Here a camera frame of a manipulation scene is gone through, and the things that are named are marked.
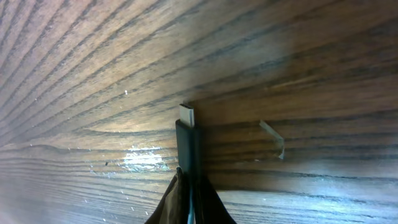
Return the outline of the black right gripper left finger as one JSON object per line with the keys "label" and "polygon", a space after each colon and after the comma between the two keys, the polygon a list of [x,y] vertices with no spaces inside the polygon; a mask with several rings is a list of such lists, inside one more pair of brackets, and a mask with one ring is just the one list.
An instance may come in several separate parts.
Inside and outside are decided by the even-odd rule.
{"label": "black right gripper left finger", "polygon": [[188,178],[178,167],[158,206],[145,224],[187,224],[189,196]]}

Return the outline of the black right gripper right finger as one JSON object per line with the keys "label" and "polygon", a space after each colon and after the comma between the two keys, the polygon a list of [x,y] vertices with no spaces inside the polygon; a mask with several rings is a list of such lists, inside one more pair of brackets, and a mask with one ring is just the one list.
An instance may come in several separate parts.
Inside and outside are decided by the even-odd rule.
{"label": "black right gripper right finger", "polygon": [[236,224],[207,176],[201,176],[197,183],[195,218],[199,224]]}

